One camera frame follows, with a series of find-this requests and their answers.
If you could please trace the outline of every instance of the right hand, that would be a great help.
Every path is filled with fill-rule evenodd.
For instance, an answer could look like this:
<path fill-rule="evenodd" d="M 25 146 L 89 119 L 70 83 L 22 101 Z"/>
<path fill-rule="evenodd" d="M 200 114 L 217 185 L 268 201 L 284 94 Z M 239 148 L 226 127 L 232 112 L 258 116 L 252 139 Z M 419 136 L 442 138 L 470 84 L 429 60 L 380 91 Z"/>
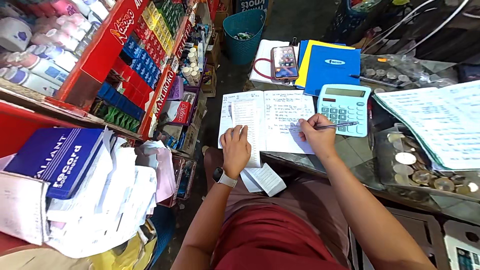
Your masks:
<path fill-rule="evenodd" d="M 335 128 L 323 130 L 314 130 L 314 126 L 324 126 L 333 124 L 322 114 L 314 114 L 308 120 L 299 120 L 301 132 L 299 136 L 302 141 L 308 141 L 312 150 L 318 158 L 328 158 L 336 156 L 335 150 Z"/>

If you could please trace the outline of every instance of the light blue calculator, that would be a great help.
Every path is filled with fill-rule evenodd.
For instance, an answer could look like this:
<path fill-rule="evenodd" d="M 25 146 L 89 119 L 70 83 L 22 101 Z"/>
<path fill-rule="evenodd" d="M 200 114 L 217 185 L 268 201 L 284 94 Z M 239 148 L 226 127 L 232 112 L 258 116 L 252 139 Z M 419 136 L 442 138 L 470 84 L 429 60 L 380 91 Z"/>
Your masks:
<path fill-rule="evenodd" d="M 367 128 L 367 100 L 372 90 L 366 86 L 324 85 L 318 97 L 317 112 L 332 123 L 357 121 L 359 124 L 336 128 L 336 134 L 365 137 Z"/>

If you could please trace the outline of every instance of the person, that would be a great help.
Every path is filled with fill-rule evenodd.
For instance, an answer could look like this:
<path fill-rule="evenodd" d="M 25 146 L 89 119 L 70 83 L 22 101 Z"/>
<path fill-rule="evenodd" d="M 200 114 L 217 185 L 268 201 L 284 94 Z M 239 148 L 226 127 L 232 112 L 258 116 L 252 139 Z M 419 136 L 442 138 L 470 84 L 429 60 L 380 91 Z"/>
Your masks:
<path fill-rule="evenodd" d="M 332 123 L 321 114 L 299 122 L 299 136 L 322 162 L 330 183 L 297 172 L 275 197 L 249 193 L 239 178 L 252 150 L 248 127 L 228 129 L 220 138 L 223 150 L 205 152 L 209 192 L 171 269 L 344 270 L 349 268 L 348 227 L 376 270 L 435 269 L 338 157 L 335 129 L 313 129 Z M 217 166 L 238 180 L 234 188 L 212 184 Z"/>

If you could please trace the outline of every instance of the smartwatch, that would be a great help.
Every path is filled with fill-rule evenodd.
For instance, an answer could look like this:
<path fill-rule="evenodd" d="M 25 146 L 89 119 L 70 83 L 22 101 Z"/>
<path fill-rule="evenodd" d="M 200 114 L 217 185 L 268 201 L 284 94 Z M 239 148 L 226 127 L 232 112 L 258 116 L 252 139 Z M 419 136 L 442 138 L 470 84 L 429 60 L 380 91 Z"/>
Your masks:
<path fill-rule="evenodd" d="M 220 167 L 217 167 L 215 169 L 212 178 L 215 183 L 226 184 L 229 187 L 235 187 L 235 185 L 237 184 L 237 180 L 231 179 L 230 177 L 226 176 L 225 171 Z"/>

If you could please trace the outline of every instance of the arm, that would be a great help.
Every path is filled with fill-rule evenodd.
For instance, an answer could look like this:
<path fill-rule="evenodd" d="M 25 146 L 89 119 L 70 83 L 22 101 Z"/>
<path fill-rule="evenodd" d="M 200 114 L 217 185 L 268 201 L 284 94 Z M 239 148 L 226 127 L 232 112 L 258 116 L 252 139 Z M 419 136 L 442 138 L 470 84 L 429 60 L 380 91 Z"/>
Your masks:
<path fill-rule="evenodd" d="M 321 114 L 300 119 L 307 140 L 325 167 L 338 204 L 363 251 L 377 270 L 435 269 L 410 234 L 358 181 L 338 157 L 335 129 L 314 130 L 332 124 Z"/>
<path fill-rule="evenodd" d="M 248 127 L 244 126 L 241 133 L 240 129 L 241 125 L 229 128 L 220 137 L 223 147 L 223 170 L 232 179 L 238 178 L 252 151 L 247 142 Z M 193 218 L 171 269 L 210 268 L 210 258 L 222 228 L 227 198 L 231 190 L 232 188 L 225 184 L 213 185 Z"/>

